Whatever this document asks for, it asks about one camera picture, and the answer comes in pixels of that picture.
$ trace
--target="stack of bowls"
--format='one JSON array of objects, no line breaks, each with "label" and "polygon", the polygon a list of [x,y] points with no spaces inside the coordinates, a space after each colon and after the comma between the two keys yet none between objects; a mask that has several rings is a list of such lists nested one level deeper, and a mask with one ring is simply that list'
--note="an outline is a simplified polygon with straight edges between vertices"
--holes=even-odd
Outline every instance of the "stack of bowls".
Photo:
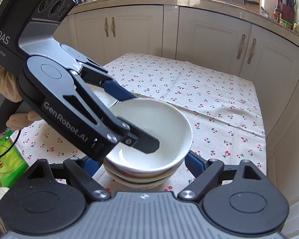
[{"label": "stack of bowls", "polygon": [[170,178],[192,145],[187,118],[172,105],[150,98],[126,100],[110,111],[157,138],[160,146],[156,152],[145,154],[119,143],[104,160],[108,174],[134,189],[155,188]]}]

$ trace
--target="tablecloth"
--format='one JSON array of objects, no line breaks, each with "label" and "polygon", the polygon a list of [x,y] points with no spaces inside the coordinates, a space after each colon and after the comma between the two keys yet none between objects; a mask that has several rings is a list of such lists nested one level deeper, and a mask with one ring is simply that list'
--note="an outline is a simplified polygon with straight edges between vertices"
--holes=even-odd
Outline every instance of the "tablecloth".
[{"label": "tablecloth", "polygon": [[[208,66],[133,53],[104,67],[138,97],[161,99],[178,108],[192,125],[191,150],[196,154],[225,164],[249,159],[266,173],[263,121],[250,81]],[[29,165],[39,158],[61,163],[71,156],[84,156],[45,121],[23,129],[16,145]],[[111,193],[132,191],[113,180],[103,166],[93,178]],[[194,179],[183,163],[171,178],[150,191],[172,190],[177,194]]]}]

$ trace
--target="green package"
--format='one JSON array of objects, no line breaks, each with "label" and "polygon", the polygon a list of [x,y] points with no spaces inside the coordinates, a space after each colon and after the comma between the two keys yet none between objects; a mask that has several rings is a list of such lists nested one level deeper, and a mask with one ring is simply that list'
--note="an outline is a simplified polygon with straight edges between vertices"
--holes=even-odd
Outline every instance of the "green package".
[{"label": "green package", "polygon": [[[0,155],[12,145],[10,138],[12,134],[13,131],[9,130],[0,139]],[[27,163],[22,158],[18,149],[13,146],[5,156],[0,158],[0,187],[10,188],[25,173],[27,168]]]}]

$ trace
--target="gloved hand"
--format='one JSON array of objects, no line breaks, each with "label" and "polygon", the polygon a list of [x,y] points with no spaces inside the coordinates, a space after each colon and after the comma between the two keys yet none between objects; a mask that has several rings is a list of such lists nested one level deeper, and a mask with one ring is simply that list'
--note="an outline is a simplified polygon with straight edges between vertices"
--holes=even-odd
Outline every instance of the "gloved hand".
[{"label": "gloved hand", "polygon": [[[0,93],[12,102],[20,102],[22,100],[17,90],[17,79],[2,66],[0,66]],[[20,130],[41,119],[35,111],[15,113],[10,116],[6,125],[11,129]]]}]

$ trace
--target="cherry pattern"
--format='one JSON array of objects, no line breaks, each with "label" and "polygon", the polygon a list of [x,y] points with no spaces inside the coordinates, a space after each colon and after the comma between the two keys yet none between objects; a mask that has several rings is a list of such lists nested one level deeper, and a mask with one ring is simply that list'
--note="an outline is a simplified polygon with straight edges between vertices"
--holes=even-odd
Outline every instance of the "cherry pattern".
[{"label": "cherry pattern", "polygon": [[[217,158],[225,164],[250,159],[266,172],[265,133],[252,83],[189,62],[134,53],[123,55],[104,68],[135,96],[160,99],[179,109],[192,127],[191,150],[197,156]],[[24,128],[21,135],[24,139],[17,147],[29,165],[37,158],[62,163],[72,156],[85,156],[43,120]],[[96,179],[102,177],[100,184],[109,192],[128,190],[113,181],[103,167],[98,173]],[[170,179],[150,191],[173,190],[177,194],[194,180],[183,163]]]}]

